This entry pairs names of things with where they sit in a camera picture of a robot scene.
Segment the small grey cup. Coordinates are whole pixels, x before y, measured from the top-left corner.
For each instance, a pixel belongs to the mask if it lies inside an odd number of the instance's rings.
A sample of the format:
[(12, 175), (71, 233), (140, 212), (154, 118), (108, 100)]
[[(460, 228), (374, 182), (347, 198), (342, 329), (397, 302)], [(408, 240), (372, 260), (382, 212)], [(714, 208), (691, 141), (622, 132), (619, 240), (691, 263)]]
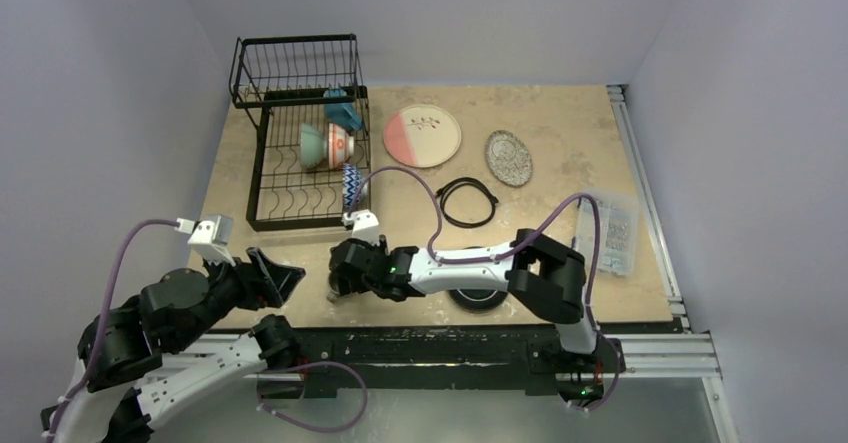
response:
[(350, 286), (344, 281), (329, 279), (328, 287), (326, 299), (331, 304), (337, 304), (343, 297), (351, 294)]

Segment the red patterned bowl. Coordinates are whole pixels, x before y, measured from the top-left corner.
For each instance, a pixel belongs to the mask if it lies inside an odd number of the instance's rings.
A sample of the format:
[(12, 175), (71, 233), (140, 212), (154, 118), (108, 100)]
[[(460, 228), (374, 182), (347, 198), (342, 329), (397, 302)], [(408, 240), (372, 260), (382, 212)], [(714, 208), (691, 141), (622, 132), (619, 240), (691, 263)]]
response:
[(369, 183), (365, 181), (361, 170), (350, 163), (342, 166), (343, 208), (353, 211), (369, 193)]

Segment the black plate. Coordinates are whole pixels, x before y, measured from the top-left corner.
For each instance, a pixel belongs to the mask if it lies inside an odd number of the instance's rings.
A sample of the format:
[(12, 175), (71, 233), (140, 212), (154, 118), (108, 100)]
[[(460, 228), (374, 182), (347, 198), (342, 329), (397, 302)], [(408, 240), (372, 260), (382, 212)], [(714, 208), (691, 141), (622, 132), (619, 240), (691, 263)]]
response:
[(490, 312), (501, 305), (508, 296), (508, 267), (504, 267), (490, 254), (468, 254), (462, 258), (482, 258), (483, 261), (449, 267), (451, 278), (447, 283), (447, 292), (453, 302), (473, 313)]

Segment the red floral bowl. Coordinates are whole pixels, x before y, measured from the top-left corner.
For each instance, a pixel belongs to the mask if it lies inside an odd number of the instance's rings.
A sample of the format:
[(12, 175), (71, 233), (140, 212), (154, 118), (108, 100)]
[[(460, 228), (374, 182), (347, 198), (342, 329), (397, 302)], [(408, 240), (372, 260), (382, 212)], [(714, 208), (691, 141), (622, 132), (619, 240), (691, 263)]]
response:
[(327, 165), (331, 169), (341, 168), (355, 152), (355, 138), (342, 126), (327, 125)]

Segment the celadon green bowl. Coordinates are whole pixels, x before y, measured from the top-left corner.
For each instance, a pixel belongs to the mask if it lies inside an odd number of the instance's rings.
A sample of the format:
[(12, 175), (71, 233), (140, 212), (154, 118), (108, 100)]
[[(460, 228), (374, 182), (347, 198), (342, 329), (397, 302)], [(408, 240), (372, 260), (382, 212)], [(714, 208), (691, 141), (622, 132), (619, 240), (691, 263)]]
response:
[(327, 157), (326, 137), (315, 126), (302, 123), (299, 149), (301, 167), (304, 169), (316, 167)]

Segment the blue mug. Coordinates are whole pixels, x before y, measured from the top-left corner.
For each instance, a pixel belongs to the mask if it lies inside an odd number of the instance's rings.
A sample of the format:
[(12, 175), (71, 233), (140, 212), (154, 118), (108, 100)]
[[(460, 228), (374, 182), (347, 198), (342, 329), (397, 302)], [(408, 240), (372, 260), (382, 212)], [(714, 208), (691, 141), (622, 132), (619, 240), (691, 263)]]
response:
[(364, 129), (363, 118), (355, 110), (352, 102), (327, 103), (324, 105), (324, 114), (328, 120), (347, 132), (358, 132)]

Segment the grey speckled oval dish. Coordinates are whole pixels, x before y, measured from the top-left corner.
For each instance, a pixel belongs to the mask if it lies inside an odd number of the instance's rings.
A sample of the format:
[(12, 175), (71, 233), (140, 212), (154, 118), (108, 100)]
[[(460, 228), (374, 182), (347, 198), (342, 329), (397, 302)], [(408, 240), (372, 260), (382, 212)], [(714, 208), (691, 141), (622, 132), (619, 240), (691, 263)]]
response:
[(507, 186), (521, 187), (532, 177), (530, 151), (509, 131), (492, 132), (486, 140), (484, 156), (493, 176)]

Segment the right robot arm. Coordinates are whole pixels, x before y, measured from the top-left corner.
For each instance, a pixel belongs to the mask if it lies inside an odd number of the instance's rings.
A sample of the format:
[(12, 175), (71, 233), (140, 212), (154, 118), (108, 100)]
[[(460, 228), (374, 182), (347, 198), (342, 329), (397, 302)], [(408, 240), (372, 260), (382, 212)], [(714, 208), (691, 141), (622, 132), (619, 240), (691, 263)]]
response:
[(612, 356), (602, 368), (619, 374), (623, 353), (592, 312), (598, 256), (594, 249), (586, 258), (530, 229), (500, 245), (435, 253), (414, 246), (390, 250), (383, 237), (376, 242), (348, 238), (330, 251), (328, 282), (340, 296), (371, 292), (395, 302), (460, 290), (506, 293), (554, 325), (569, 367), (588, 368), (604, 349)]

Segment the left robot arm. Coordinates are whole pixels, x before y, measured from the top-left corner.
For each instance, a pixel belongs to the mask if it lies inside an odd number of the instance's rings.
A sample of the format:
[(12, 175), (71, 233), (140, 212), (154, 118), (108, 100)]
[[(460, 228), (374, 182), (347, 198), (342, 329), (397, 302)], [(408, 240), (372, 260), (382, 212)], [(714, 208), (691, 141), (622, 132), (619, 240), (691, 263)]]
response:
[(234, 309), (280, 309), (304, 279), (300, 267), (271, 261), (251, 247), (246, 259), (178, 268), (144, 287), (85, 328), (72, 382), (42, 412), (48, 442), (146, 442), (175, 413), (235, 379), (297, 362), (299, 345), (287, 319), (266, 315), (224, 349), (164, 380), (139, 388)]

